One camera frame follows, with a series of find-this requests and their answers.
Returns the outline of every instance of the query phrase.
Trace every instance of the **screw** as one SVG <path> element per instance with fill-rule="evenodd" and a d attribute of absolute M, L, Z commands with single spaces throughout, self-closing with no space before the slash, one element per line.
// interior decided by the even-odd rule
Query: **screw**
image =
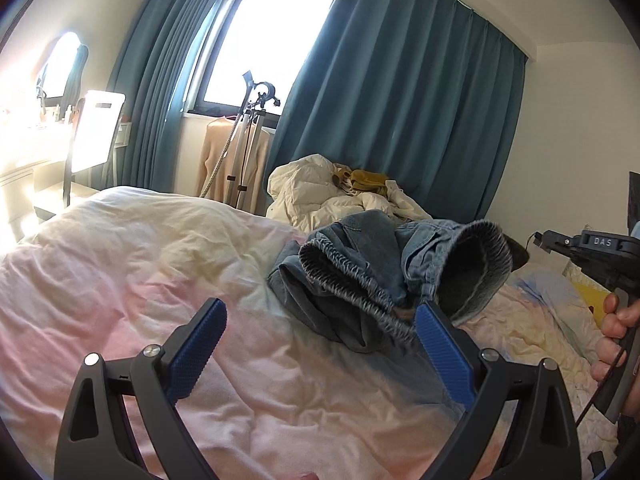
<path fill-rule="evenodd" d="M 500 357 L 498 351 L 494 350 L 493 348 L 485 348 L 480 352 L 480 355 L 485 361 L 497 361 L 498 357 Z"/>
<path fill-rule="evenodd" d="M 547 370 L 553 372 L 554 370 L 558 370 L 558 363 L 556 363 L 553 359 L 546 357 L 542 359 L 542 365 Z"/>
<path fill-rule="evenodd" d="M 142 353 L 146 357 L 156 357 L 161 350 L 162 348 L 160 345 L 149 345 L 149 346 L 145 346 L 145 349 L 142 351 Z"/>
<path fill-rule="evenodd" d="M 84 358 L 84 364 L 87 366 L 93 366 L 100 360 L 100 356 L 98 354 L 89 354 Z"/>

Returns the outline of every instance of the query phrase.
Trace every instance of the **bed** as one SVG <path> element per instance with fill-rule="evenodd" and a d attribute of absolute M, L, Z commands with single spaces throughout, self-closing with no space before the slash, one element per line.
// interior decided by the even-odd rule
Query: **bed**
<path fill-rule="evenodd" d="M 177 408 L 222 479 L 418 479 L 462 414 L 423 354 L 356 354 L 290 316 L 265 276 L 305 235 L 209 200 L 119 187 L 41 225 L 0 264 L 0 416 L 25 457 L 51 478 L 60 422 L 89 352 L 135 355 L 187 323 L 209 297 L 227 329 Z M 555 359 L 574 413 L 595 389 L 597 327 L 559 275 L 523 269 L 464 326 L 479 347 L 536 364 Z M 492 468 L 506 407 L 475 478 Z M 135 403 L 127 405 L 150 471 L 159 465 Z M 612 462 L 616 428 L 591 410 L 587 456 Z"/>

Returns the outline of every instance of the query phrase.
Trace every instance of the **hand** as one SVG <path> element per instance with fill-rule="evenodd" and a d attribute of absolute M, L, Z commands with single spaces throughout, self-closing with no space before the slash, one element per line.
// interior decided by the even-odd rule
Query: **hand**
<path fill-rule="evenodd" d="M 618 297 L 609 294 L 604 300 L 604 311 L 607 315 L 602 320 L 601 330 L 605 335 L 596 345 L 596 352 L 599 361 L 591 365 L 591 377 L 596 381 L 601 381 L 609 371 L 610 364 L 614 361 L 620 346 L 613 339 L 620 339 L 625 336 L 626 329 L 632 327 L 640 319 L 640 300 L 615 314 L 618 307 Z M 622 354 L 618 366 L 622 366 L 626 360 L 626 352 Z M 640 418 L 640 375 L 636 377 L 625 405 L 622 407 L 622 414 Z"/>
<path fill-rule="evenodd" d="M 298 473 L 297 475 L 288 475 L 282 480 L 318 480 L 315 473 Z"/>

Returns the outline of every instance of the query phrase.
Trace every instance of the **black cable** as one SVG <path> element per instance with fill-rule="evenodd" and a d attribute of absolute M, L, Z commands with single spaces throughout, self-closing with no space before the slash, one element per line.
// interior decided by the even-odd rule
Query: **black cable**
<path fill-rule="evenodd" d="M 527 245 L 525 245 L 524 250 L 526 251 L 527 249 L 529 249 L 529 242 L 531 241 L 531 239 L 536 235 L 536 233 L 533 233 L 529 238 L 527 238 Z"/>
<path fill-rule="evenodd" d="M 600 391 L 603 389 L 604 385 L 607 384 L 607 381 L 609 380 L 609 378 L 611 377 L 612 373 L 614 372 L 614 370 L 616 369 L 616 365 L 618 364 L 618 362 L 620 361 L 620 359 L 622 359 L 622 354 L 625 352 L 624 348 L 620 349 L 620 352 L 618 352 L 618 355 L 616 355 L 616 358 L 613 359 L 613 362 L 611 363 L 611 366 L 609 367 L 609 371 L 607 372 L 607 374 L 604 376 L 604 379 L 600 382 L 600 384 L 598 384 L 598 387 L 596 388 L 596 391 L 593 393 L 593 395 L 591 396 L 591 399 L 589 399 L 589 402 L 587 402 L 587 405 L 584 407 L 584 409 L 582 410 L 582 413 L 580 414 L 580 416 L 578 418 L 575 419 L 575 427 L 577 428 L 578 426 L 580 426 L 580 423 L 582 422 L 582 420 L 584 419 L 585 415 L 587 414 L 587 412 L 589 411 L 589 408 L 591 406 L 593 406 L 593 403 L 595 401 L 596 396 L 600 393 Z"/>

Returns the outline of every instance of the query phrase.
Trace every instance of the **window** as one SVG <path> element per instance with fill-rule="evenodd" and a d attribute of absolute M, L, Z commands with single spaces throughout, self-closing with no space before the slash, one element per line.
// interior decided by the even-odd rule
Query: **window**
<path fill-rule="evenodd" d="M 47 105 L 60 104 L 65 92 L 66 80 L 76 60 L 80 39 L 74 32 L 68 32 L 58 40 L 47 63 L 40 73 L 38 86 L 47 97 Z M 58 102 L 49 100 L 57 98 Z"/>
<path fill-rule="evenodd" d="M 293 81 L 314 44 L 333 0 L 236 0 L 214 44 L 194 111 L 211 116 L 238 112 L 246 86 L 242 74 L 275 85 L 282 101 L 267 104 L 265 126 L 275 127 Z"/>

